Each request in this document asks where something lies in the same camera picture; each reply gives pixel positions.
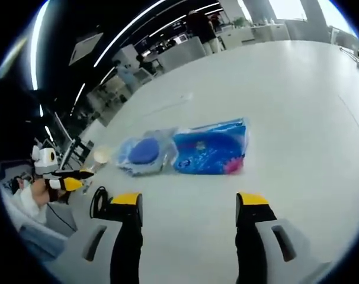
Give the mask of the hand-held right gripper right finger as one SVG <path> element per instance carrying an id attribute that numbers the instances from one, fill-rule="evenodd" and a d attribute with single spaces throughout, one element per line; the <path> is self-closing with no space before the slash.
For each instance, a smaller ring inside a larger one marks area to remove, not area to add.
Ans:
<path id="1" fill-rule="evenodd" d="M 261 195 L 236 194 L 237 283 L 310 283 L 309 240 Z"/>

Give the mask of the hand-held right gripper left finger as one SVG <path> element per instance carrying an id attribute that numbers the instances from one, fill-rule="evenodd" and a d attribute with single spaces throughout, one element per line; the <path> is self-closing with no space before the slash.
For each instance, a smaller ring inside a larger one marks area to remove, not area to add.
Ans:
<path id="1" fill-rule="evenodd" d="M 139 263 L 143 246 L 143 195 L 122 193 L 109 197 L 96 191 L 89 217 L 97 224 L 82 251 L 82 258 L 95 266 L 96 283 L 139 283 Z"/>

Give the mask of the person's left hand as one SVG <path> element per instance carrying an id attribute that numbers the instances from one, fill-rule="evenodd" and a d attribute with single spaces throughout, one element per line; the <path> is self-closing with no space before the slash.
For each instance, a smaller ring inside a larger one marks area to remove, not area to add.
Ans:
<path id="1" fill-rule="evenodd" d="M 50 189 L 46 186 L 44 179 L 37 179 L 31 185 L 33 200 L 41 207 L 49 202 L 68 202 L 68 193 L 61 189 Z"/>

